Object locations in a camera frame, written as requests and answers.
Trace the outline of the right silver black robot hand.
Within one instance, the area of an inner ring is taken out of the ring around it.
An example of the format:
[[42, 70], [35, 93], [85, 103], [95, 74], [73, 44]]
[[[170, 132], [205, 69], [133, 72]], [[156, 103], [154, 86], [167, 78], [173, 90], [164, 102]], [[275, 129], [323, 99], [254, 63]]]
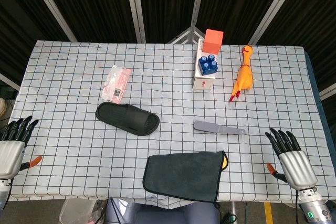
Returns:
[[278, 157], [283, 173], [279, 173], [271, 164], [269, 172], [278, 180], [288, 183], [294, 190], [306, 190], [317, 184], [317, 177], [306, 153], [301, 149], [296, 137], [289, 131], [275, 130], [265, 133]]

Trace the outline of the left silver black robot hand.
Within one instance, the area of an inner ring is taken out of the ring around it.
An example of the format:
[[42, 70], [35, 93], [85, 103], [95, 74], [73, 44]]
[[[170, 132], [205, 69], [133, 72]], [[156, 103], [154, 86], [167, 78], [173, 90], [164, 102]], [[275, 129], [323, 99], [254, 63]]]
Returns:
[[23, 163], [23, 156], [32, 132], [39, 121], [32, 116], [11, 121], [1, 136], [1, 179], [13, 179], [20, 171], [40, 163], [41, 156]]

